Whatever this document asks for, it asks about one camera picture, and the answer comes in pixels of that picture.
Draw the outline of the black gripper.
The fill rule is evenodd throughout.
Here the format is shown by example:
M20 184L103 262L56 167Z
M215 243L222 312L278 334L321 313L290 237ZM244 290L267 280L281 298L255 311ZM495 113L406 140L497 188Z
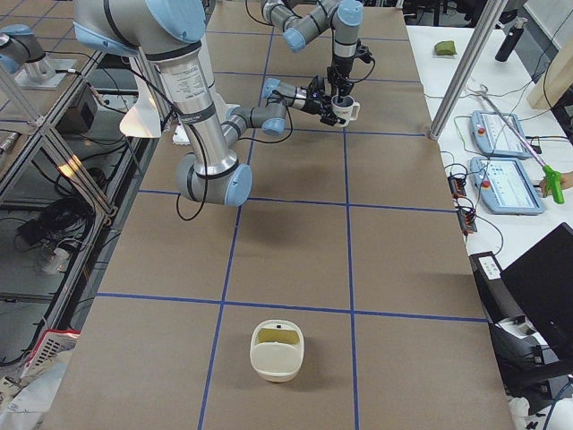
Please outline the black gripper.
M327 68L327 78L330 85L330 96L338 96L340 107L350 106L350 93L354 88L354 83L344 74L338 71L335 65Z
M297 88L297 109L320 117L320 122L329 126L345 126L346 120L336 115L328 115L328 102L325 81L315 75L307 86Z

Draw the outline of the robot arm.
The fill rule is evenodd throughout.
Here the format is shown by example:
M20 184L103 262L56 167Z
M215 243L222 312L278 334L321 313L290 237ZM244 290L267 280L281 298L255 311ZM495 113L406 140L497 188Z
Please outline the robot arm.
M357 58L370 63L369 51L359 39L363 22L363 4L355 0L318 1L306 15L297 15L297 1L262 1L261 17L282 31L282 37L293 52L299 52L329 30L331 66L328 81L335 101L348 96L355 86L350 79Z
M192 145L179 163L175 180L180 194L192 201L239 207L252 189L252 170L240 162L233 145L252 128L283 133L290 108L318 115L322 123L345 127L350 116L342 102L352 89L348 80L355 58L363 7L356 1L324 1L303 17L294 3L264 1L265 23L283 30L297 52L325 30L334 32L327 95L321 77L306 87L276 79L265 82L264 107L231 107L219 118L202 53L207 18L200 1L78 1L74 6L76 38L94 50L134 57L144 54L160 75L165 99L174 109Z

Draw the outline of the person hand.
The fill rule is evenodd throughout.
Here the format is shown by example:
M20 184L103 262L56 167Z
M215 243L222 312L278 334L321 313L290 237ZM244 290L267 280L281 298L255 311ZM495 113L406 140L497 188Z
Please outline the person hand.
M552 194L552 190L547 184L546 177L540 182L539 186L542 189L543 197L547 197ZM560 174L560 186L562 190L569 189L573 186L573 172Z

